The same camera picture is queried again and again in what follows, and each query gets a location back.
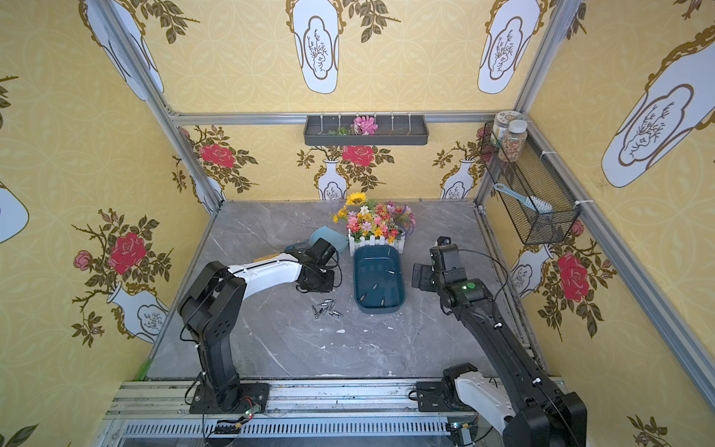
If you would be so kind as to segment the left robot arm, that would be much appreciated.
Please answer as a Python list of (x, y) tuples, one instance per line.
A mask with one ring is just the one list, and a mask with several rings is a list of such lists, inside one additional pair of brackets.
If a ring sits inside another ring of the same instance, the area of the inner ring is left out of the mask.
[(249, 264), (206, 264), (178, 307), (182, 331), (194, 344), (201, 367), (190, 413), (264, 412), (270, 385), (243, 384), (233, 360), (231, 333), (243, 302), (283, 284), (293, 284), (300, 292), (327, 294), (336, 288), (338, 268), (338, 251), (323, 238), (306, 249), (293, 248)]

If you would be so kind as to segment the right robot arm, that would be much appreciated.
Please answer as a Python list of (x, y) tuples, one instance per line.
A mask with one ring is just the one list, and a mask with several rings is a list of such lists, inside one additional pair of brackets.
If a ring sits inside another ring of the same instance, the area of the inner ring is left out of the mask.
[(458, 404), (482, 416), (506, 446), (584, 446), (588, 410), (574, 392), (565, 393), (528, 354), (503, 319), (495, 296), (462, 265), (461, 249), (448, 237), (430, 249), (429, 264), (413, 268), (413, 287), (439, 296), (476, 339), (501, 380), (496, 387), (476, 367), (445, 370), (443, 382)]

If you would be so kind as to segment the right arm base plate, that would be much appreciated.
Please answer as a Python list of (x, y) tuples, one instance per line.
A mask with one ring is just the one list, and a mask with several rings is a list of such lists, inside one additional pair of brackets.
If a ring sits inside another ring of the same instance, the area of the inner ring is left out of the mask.
[(473, 408), (463, 404), (454, 391), (441, 381), (417, 382), (408, 398), (417, 403), (417, 409), (421, 413), (475, 412)]

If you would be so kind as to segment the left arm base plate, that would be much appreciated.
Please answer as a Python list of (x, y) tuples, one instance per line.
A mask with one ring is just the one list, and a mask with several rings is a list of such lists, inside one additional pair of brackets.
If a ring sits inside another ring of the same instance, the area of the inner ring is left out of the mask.
[(270, 392), (268, 383), (242, 383), (229, 387), (224, 393), (214, 391), (203, 383), (190, 402), (191, 415), (243, 415), (263, 413), (266, 410)]

